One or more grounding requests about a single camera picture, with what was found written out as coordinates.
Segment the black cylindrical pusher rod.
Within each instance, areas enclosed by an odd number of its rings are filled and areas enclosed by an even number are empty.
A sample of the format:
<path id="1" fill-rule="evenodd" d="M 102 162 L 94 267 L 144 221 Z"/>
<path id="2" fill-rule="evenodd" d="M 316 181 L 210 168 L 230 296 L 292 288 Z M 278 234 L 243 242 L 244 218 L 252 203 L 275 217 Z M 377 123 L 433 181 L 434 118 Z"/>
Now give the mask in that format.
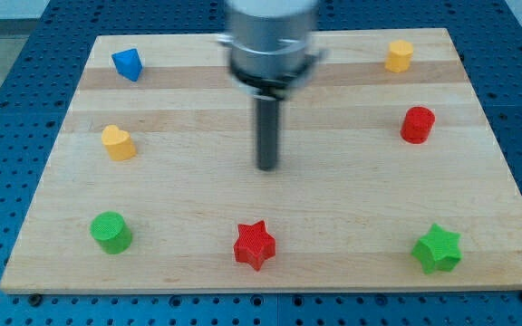
<path id="1" fill-rule="evenodd" d="M 256 166 L 273 170 L 278 162 L 280 104 L 278 101 L 256 99 Z"/>

